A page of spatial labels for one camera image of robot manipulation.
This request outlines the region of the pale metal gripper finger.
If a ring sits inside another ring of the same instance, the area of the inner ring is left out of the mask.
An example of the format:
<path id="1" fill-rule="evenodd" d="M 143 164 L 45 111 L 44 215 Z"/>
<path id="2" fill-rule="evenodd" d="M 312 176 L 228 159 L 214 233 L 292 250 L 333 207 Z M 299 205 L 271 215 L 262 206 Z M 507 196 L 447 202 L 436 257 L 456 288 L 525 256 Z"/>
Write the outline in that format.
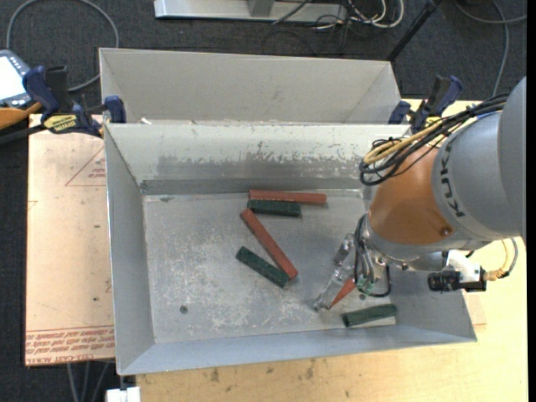
<path id="1" fill-rule="evenodd" d="M 353 233 L 348 233 L 344 236 L 342 243 L 338 247 L 338 250 L 333 257 L 333 264 L 336 267 L 341 267 L 343 262 L 349 255 L 350 250 L 353 248 L 355 242 L 355 235 Z"/>
<path id="2" fill-rule="evenodd" d="M 346 283 L 349 277 L 350 271 L 348 269 L 336 269 L 319 292 L 313 303 L 313 308 L 316 311 L 320 311 L 322 309 L 329 310 L 334 305 L 336 296 L 343 289 L 343 285 Z"/>

